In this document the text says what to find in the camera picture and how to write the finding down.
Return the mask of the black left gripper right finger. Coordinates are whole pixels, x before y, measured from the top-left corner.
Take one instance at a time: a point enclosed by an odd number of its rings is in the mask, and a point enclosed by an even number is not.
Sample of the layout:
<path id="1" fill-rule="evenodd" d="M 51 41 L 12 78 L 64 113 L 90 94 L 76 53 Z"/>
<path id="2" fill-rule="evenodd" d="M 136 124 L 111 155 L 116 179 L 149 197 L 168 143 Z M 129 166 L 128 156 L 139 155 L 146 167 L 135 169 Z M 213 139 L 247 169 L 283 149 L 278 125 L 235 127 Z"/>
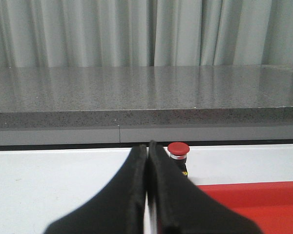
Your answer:
<path id="1" fill-rule="evenodd" d="M 250 219 L 195 186 L 162 145 L 149 143 L 148 202 L 157 234 L 259 234 Z"/>

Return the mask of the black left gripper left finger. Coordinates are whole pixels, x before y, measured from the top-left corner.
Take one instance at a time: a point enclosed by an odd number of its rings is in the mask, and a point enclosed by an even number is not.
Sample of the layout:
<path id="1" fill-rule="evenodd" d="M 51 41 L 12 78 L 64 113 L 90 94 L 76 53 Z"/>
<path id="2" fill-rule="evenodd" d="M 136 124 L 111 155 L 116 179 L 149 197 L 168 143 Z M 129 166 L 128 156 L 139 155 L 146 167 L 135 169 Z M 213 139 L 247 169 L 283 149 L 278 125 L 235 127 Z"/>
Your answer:
<path id="1" fill-rule="evenodd" d="M 47 234 L 142 234 L 147 148 L 133 147 L 115 176 L 88 202 L 51 223 Z"/>

